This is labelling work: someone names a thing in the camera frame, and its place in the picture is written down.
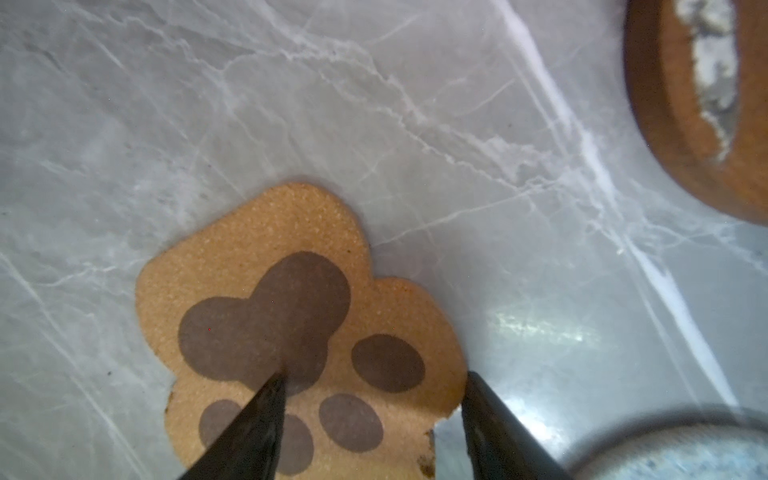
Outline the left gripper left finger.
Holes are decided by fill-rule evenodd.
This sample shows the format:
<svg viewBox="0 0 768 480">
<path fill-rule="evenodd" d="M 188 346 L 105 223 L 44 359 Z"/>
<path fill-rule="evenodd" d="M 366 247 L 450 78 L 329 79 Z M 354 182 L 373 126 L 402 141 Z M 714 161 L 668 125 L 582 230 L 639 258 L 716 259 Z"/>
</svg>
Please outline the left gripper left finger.
<svg viewBox="0 0 768 480">
<path fill-rule="evenodd" d="M 181 480 L 273 480 L 286 412 L 286 375 L 269 378 Z"/>
</svg>

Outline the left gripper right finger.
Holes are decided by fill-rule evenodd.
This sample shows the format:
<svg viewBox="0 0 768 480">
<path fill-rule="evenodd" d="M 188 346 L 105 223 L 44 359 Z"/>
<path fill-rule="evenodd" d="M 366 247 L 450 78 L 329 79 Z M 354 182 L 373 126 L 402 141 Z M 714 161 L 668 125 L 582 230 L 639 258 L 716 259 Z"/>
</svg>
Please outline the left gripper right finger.
<svg viewBox="0 0 768 480">
<path fill-rule="evenodd" d="M 467 376 L 461 415 L 475 479 L 571 477 L 474 371 Z"/>
</svg>

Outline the cork paw print coaster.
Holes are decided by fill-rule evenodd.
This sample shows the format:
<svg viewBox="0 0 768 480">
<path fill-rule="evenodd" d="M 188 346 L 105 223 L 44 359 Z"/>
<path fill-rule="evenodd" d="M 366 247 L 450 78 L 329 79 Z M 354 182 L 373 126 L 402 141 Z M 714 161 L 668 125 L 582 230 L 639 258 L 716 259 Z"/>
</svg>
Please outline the cork paw print coaster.
<svg viewBox="0 0 768 480">
<path fill-rule="evenodd" d="M 456 333 L 419 285 L 377 278 L 354 214 L 306 183 L 270 188 L 152 259 L 136 284 L 175 375 L 165 427 L 193 465 L 275 373 L 281 479 L 431 479 L 433 431 L 464 394 Z"/>
</svg>

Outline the blue grey woven coaster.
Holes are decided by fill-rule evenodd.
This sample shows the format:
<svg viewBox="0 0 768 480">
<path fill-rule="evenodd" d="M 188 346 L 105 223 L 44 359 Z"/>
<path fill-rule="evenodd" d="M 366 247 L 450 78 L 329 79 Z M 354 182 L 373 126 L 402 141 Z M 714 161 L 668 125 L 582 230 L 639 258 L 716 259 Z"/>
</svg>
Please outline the blue grey woven coaster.
<svg viewBox="0 0 768 480">
<path fill-rule="evenodd" d="M 765 479 L 767 415 L 715 405 L 654 412 L 585 438 L 574 479 Z"/>
</svg>

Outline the glossy brown round coaster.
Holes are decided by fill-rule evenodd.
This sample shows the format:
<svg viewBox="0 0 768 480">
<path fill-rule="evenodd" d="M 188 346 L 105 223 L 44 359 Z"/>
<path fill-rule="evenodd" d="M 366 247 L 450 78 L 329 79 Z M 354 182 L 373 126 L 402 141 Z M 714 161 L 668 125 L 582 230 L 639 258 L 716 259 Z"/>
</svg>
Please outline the glossy brown round coaster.
<svg viewBox="0 0 768 480">
<path fill-rule="evenodd" d="M 766 2 L 630 1 L 623 60 L 635 120 L 668 175 L 766 224 Z"/>
</svg>

